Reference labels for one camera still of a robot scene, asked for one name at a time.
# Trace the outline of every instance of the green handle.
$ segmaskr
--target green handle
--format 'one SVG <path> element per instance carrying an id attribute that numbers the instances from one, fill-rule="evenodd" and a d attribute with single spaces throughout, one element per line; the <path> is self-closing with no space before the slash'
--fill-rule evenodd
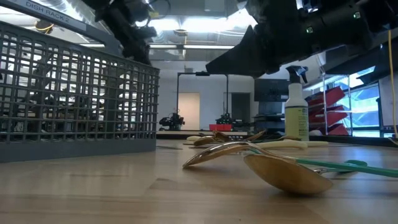
<path id="1" fill-rule="evenodd" d="M 346 169 L 327 168 L 326 172 L 354 172 Z"/>
<path id="2" fill-rule="evenodd" d="M 352 164 L 352 165 L 357 165 L 357 166 L 368 166 L 368 163 L 365 161 L 357 161 L 350 159 L 348 161 L 345 161 L 344 164 Z M 326 172 L 354 172 L 352 170 L 346 170 L 346 169 L 337 169 L 337 168 L 328 168 L 326 169 Z"/>
<path id="3" fill-rule="evenodd" d="M 386 176 L 386 177 L 398 177 L 398 170 L 393 170 L 393 169 L 365 167 L 365 166 L 357 166 L 357 165 L 351 165 L 351 164 L 340 164 L 337 162 L 313 161 L 313 160 L 309 160 L 309 159 L 295 159 L 295 160 L 299 164 L 307 164 L 307 165 L 323 166 L 323 167 L 336 168 L 336 169 L 351 170 L 351 171 L 357 171 L 357 172 L 364 172 L 367 174 L 382 175 L 382 176 Z"/>

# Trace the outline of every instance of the trigger sprayer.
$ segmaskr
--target trigger sprayer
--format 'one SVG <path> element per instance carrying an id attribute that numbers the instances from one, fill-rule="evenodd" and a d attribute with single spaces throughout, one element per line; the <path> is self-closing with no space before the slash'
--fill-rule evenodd
<path id="1" fill-rule="evenodd" d="M 301 78 L 307 83 L 308 67 L 289 66 L 289 99 L 285 104 L 285 134 L 309 141 L 308 103 L 303 98 Z"/>

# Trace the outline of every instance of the grid pattern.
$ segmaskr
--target grid pattern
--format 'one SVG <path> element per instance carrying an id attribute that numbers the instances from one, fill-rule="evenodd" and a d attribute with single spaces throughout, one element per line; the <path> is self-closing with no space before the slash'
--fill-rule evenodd
<path id="1" fill-rule="evenodd" d="M 155 139 L 159 70 L 0 22 L 0 142 Z"/>

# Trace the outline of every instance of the shelving rack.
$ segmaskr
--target shelving rack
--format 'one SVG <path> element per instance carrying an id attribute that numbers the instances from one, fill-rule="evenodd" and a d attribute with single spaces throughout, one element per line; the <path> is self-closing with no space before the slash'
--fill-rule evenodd
<path id="1" fill-rule="evenodd" d="M 159 70 L 0 22 L 0 162 L 155 150 Z"/>
<path id="2" fill-rule="evenodd" d="M 323 83 L 323 104 L 324 104 L 323 115 L 325 117 L 325 134 L 328 135 L 328 128 L 329 128 L 328 127 L 328 116 L 327 116 L 328 113 L 348 113 L 349 114 L 349 123 L 350 123 L 350 128 L 349 128 L 350 132 L 349 132 L 349 134 L 351 136 L 353 136 L 354 128 L 353 128 L 353 111 L 352 111 L 352 104 L 351 104 L 351 86 L 350 86 L 350 80 L 349 80 L 349 76 L 350 75 L 342 75 L 342 78 L 346 77 L 348 79 L 348 104 L 349 104 L 349 111 L 327 111 L 327 106 L 326 106 L 326 89 L 327 89 L 327 86 L 326 86 L 326 81 L 325 80 L 326 80 L 327 76 L 335 76 L 335 75 L 327 75 L 327 74 L 321 72 L 321 76 L 322 76 L 322 83 Z"/>

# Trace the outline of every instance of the pole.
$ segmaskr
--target pole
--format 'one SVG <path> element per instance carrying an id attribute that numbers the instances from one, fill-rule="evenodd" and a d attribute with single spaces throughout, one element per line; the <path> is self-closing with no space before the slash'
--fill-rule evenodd
<path id="1" fill-rule="evenodd" d="M 226 113 L 228 113 L 228 107 L 229 107 L 229 75 L 226 76 Z"/>
<path id="2" fill-rule="evenodd" d="M 323 81 L 323 117 L 325 118 L 325 135 L 328 135 L 328 110 L 326 105 L 326 83 L 325 83 L 325 75 L 322 73 L 322 81 Z"/>
<path id="3" fill-rule="evenodd" d="M 351 84 L 349 80 L 349 75 L 348 77 L 348 103 L 349 103 L 349 125 L 351 126 L 351 137 L 354 136 L 354 123 L 353 123 L 353 107 L 351 104 Z"/>
<path id="4" fill-rule="evenodd" d="M 177 73 L 177 108 L 176 113 L 178 114 L 178 98 L 179 98 L 179 91 L 180 91 L 180 75 L 181 73 Z"/>

